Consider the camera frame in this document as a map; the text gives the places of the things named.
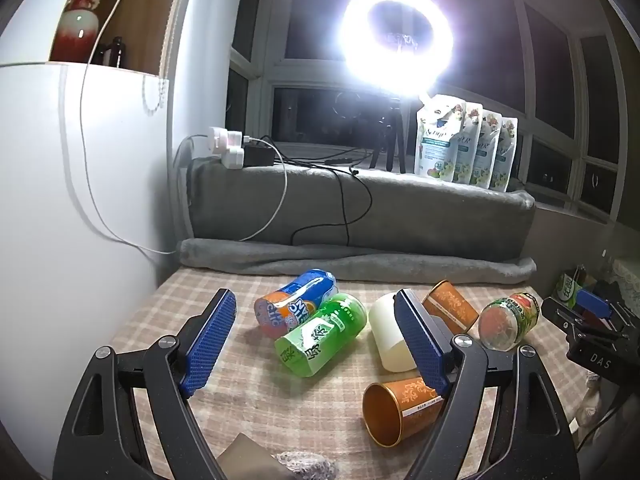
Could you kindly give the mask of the black power adapter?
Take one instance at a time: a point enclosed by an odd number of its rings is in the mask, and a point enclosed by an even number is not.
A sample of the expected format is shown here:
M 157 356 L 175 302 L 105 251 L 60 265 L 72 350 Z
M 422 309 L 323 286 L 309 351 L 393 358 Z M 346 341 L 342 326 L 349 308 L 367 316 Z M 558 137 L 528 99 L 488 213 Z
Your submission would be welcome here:
M 271 167 L 276 159 L 276 154 L 272 148 L 264 144 L 246 144 L 244 146 L 245 168 L 250 167 Z

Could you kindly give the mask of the orange paper cup far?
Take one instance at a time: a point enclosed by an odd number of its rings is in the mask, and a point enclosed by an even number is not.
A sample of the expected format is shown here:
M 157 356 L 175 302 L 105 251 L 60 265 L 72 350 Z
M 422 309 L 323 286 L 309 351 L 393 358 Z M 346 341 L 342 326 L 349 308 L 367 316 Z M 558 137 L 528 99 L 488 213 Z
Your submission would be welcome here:
M 447 280 L 434 285 L 422 304 L 430 315 L 440 318 L 454 335 L 467 333 L 478 319 L 477 310 Z

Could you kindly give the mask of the cream white plastic cup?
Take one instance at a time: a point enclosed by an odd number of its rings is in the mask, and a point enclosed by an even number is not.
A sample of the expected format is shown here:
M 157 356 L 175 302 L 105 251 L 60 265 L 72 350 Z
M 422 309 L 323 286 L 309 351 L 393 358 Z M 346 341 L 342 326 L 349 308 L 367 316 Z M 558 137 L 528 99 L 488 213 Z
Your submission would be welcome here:
M 384 370 L 405 373 L 414 370 L 416 363 L 397 324 L 394 305 L 393 292 L 375 300 L 368 312 L 369 324 Z

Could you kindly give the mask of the grey knitted object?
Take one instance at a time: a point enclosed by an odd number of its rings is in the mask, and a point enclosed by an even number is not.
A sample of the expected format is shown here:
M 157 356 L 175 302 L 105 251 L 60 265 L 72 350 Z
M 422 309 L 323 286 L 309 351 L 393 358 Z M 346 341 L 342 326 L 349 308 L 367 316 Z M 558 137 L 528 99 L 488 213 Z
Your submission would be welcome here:
M 279 464 L 292 471 L 297 479 L 335 480 L 337 478 L 336 463 L 317 453 L 290 451 L 278 453 L 274 458 Z

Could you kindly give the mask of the checkered beige table cloth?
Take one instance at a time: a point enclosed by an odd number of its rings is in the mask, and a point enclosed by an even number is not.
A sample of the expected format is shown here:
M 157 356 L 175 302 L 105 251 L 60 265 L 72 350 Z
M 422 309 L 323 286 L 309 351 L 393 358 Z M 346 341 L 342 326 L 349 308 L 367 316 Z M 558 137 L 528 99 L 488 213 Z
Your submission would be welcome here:
M 258 327 L 253 310 L 257 298 L 292 279 L 181 268 L 120 326 L 111 346 L 118 353 L 146 349 L 160 336 L 178 333 L 218 289 L 228 288 L 238 304 L 235 322 L 206 387 L 189 401 L 215 456 L 245 434 L 271 454 L 320 454 L 335 463 L 337 479 L 405 478 L 432 427 L 394 448 L 381 448 L 367 432 L 361 400 L 368 385 L 416 372 L 387 373 L 368 325 L 318 374 L 292 374 L 280 362 L 273 340 Z M 566 358 L 564 334 L 542 316 L 526 341 L 538 351 L 571 421 L 587 392 L 587 371 Z

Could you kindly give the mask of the black tripod stand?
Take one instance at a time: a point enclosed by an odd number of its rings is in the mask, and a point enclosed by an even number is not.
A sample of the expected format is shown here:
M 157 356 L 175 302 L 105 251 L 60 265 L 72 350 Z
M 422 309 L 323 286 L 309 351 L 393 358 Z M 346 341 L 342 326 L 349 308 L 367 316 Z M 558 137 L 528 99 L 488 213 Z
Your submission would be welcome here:
M 385 169 L 393 171 L 394 160 L 398 160 L 399 172 L 407 172 L 406 148 L 404 129 L 402 128 L 402 117 L 400 111 L 401 100 L 399 98 L 388 98 L 381 104 L 381 109 L 374 114 L 374 124 L 376 139 L 371 156 L 369 168 L 373 169 L 378 164 L 378 159 L 382 150 L 386 153 Z

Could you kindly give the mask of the clear cup with fruit label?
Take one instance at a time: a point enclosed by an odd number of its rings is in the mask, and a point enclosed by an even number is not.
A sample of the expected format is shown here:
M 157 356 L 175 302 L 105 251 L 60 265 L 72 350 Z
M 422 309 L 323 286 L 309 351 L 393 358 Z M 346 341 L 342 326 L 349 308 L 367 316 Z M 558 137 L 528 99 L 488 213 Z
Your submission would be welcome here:
M 491 301 L 478 318 L 478 336 L 489 350 L 510 351 L 537 324 L 539 302 L 530 292 L 514 292 Z

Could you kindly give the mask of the brown cardboard piece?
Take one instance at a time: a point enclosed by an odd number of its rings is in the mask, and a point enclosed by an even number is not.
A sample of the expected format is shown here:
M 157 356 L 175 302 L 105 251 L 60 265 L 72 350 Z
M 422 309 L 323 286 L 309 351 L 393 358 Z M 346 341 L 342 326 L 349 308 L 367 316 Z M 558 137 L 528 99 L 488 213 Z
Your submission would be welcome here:
M 281 465 L 265 448 L 245 434 L 238 434 L 217 463 L 228 479 L 285 480 L 295 474 Z

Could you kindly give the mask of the red white ceramic vase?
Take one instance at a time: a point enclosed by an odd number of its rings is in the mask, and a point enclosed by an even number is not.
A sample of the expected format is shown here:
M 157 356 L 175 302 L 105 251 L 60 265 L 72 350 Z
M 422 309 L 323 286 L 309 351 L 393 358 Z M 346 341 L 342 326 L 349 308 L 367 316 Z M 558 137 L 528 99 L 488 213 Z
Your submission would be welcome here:
M 55 32 L 51 61 L 88 61 L 100 28 L 99 18 L 96 16 L 100 1 L 67 0 Z

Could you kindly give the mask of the orange paper cup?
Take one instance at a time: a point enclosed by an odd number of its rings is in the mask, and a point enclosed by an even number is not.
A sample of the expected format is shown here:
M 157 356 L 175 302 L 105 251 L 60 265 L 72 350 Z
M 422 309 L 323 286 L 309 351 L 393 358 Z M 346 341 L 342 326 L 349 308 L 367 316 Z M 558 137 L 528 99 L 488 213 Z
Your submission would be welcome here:
M 430 315 L 440 318 L 454 335 L 467 333 L 478 319 L 477 310 L 447 280 L 434 285 L 422 304 Z
M 377 382 L 362 396 L 362 417 L 372 440 L 393 448 L 432 426 L 444 399 L 421 377 Z

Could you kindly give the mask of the grey sofa back cushion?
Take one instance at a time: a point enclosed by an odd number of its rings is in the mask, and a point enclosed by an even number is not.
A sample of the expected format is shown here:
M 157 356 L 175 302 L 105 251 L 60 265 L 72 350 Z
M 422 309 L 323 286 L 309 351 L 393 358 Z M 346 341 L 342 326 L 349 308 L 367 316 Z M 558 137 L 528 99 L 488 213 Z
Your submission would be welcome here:
M 497 262 L 518 258 L 535 214 L 533 197 L 522 191 L 370 169 L 229 170 L 213 158 L 191 162 L 186 195 L 197 238 Z

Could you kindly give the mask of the white power strip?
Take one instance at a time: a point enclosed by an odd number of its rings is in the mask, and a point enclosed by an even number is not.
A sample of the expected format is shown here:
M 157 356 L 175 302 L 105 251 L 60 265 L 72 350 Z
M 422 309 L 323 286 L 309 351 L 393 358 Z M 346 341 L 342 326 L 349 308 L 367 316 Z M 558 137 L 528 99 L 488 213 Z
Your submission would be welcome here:
M 238 170 L 244 167 L 244 146 L 248 142 L 250 142 L 250 137 L 241 131 L 221 127 L 208 128 L 209 151 L 220 158 L 222 166 L 226 169 Z

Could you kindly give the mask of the orange paper cup near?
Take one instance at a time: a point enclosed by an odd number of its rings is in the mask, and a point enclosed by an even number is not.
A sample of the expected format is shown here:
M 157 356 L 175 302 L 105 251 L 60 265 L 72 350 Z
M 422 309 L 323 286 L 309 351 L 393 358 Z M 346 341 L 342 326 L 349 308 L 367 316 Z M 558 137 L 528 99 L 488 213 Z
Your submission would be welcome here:
M 444 399 L 421 377 L 377 382 L 362 396 L 362 417 L 372 440 L 393 448 L 432 426 Z

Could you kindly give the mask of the white refill pouch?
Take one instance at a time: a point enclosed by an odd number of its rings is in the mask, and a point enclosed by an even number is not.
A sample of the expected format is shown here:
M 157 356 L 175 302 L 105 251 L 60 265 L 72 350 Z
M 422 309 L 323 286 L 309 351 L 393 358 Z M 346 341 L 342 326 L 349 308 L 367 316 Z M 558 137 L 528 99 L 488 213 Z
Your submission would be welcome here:
M 480 103 L 467 102 L 461 130 L 458 134 L 458 151 L 454 166 L 454 183 L 469 184 L 475 160 L 484 107 Z
M 416 112 L 417 176 L 452 181 L 465 105 L 456 96 L 436 94 Z
M 494 171 L 501 124 L 501 114 L 492 110 L 484 110 L 470 180 L 470 183 L 478 188 L 489 188 Z
M 489 183 L 491 191 L 506 192 L 513 166 L 516 144 L 518 144 L 518 120 L 515 117 L 503 117 L 494 170 L 492 170 Z

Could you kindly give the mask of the green paper shopping bag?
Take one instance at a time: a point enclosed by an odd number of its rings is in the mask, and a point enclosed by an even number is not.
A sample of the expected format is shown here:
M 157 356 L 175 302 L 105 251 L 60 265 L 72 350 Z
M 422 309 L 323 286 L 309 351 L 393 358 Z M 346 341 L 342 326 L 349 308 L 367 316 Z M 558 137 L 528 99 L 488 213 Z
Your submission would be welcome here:
M 584 266 L 563 271 L 555 284 L 553 297 L 565 307 L 573 309 L 577 304 L 577 293 L 584 286 L 587 275 Z

